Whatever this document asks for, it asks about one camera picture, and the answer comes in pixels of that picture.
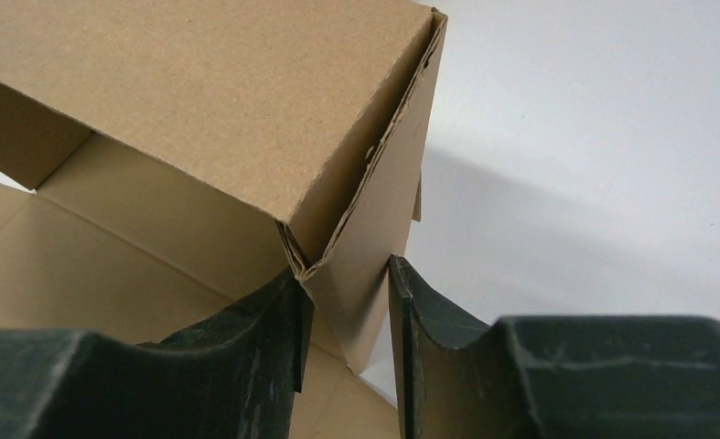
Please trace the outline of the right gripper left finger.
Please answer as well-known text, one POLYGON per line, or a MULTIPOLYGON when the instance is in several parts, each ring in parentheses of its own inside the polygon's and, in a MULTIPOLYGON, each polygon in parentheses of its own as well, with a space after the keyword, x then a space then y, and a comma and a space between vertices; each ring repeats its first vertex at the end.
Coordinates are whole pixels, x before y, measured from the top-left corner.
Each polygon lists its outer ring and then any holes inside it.
POLYGON ((284 270, 158 343, 0 330, 0 438, 285 438, 313 311, 284 270))

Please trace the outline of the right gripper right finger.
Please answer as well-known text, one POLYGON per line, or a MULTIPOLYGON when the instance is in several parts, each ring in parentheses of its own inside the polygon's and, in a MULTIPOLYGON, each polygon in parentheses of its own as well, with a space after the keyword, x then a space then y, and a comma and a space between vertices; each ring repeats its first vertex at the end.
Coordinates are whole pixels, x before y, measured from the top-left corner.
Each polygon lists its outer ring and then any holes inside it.
POLYGON ((720 321, 503 316, 486 324, 389 260, 404 438, 720 438, 720 321))

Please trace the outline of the brown cardboard box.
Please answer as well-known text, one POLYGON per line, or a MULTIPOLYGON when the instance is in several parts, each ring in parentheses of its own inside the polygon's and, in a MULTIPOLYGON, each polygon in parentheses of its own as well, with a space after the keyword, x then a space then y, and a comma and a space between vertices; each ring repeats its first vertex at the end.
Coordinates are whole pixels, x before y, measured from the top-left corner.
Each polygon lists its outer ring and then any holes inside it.
POLYGON ((413 1, 0 1, 0 330, 158 343, 290 270, 285 438, 396 438, 360 377, 419 220, 447 17, 413 1))

